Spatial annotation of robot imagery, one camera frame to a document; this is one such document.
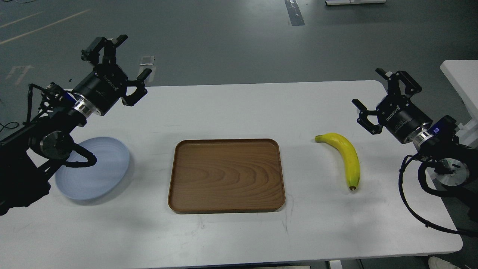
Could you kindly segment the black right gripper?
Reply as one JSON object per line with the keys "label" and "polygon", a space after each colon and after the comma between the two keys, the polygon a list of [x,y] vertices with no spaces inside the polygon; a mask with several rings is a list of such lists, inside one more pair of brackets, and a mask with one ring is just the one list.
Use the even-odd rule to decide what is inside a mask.
{"label": "black right gripper", "polygon": [[[357,108],[357,123],[372,135],[381,133],[384,126],[401,144],[410,143],[413,132],[419,128],[429,128],[432,124],[431,118],[410,100],[423,88],[406,71],[391,72],[376,68],[375,72],[387,80],[387,96],[376,110],[368,110],[361,101],[352,99],[352,104]],[[369,116],[377,116],[378,124],[372,124]]]}

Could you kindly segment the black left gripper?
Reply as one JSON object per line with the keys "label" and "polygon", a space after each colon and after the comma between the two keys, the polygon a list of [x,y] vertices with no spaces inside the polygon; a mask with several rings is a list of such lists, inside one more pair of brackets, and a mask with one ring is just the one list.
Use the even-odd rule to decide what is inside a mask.
{"label": "black left gripper", "polygon": [[[127,39],[127,35],[119,35],[111,40],[98,37],[87,49],[81,51],[81,60],[94,68],[73,88],[73,94],[91,103],[94,106],[93,112],[98,115],[105,115],[120,98],[123,105],[134,106],[148,93],[145,80],[152,69],[145,68],[136,80],[127,80],[127,75],[117,65],[116,49]],[[126,87],[136,88],[131,94],[126,94]]]}

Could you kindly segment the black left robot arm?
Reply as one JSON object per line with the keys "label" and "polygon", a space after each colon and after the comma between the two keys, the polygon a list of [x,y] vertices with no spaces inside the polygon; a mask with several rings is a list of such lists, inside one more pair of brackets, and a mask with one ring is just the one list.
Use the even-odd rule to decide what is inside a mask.
{"label": "black left robot arm", "polygon": [[1,141],[0,214],[28,207],[49,194],[49,179],[60,167],[91,167],[97,157],[75,143],[70,133],[87,124],[91,114],[105,115],[119,100],[134,106],[147,94],[144,69],[130,80],[117,64],[116,49],[128,36],[98,37],[81,51],[92,71],[73,90],[58,84],[28,85],[23,127]]}

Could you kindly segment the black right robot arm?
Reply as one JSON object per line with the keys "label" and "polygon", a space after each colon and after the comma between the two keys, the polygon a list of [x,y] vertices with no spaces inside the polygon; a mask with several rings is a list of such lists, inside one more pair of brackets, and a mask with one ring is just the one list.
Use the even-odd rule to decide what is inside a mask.
{"label": "black right robot arm", "polygon": [[476,231],[444,228],[426,220],[408,204],[403,178],[412,161],[420,162],[417,179],[426,193],[440,197],[453,197],[468,206],[470,220],[477,221],[477,195],[465,186],[477,180],[477,150],[460,143],[456,135],[456,120],[445,115],[436,123],[411,101],[411,97],[422,91],[422,87],[406,72],[389,72],[377,68],[387,81],[386,96],[374,110],[369,110],[358,99],[352,103],[357,107],[357,123],[373,135],[386,128],[401,144],[413,143],[414,155],[406,155],[399,169],[399,194],[403,204],[419,222],[449,234],[477,237]]}

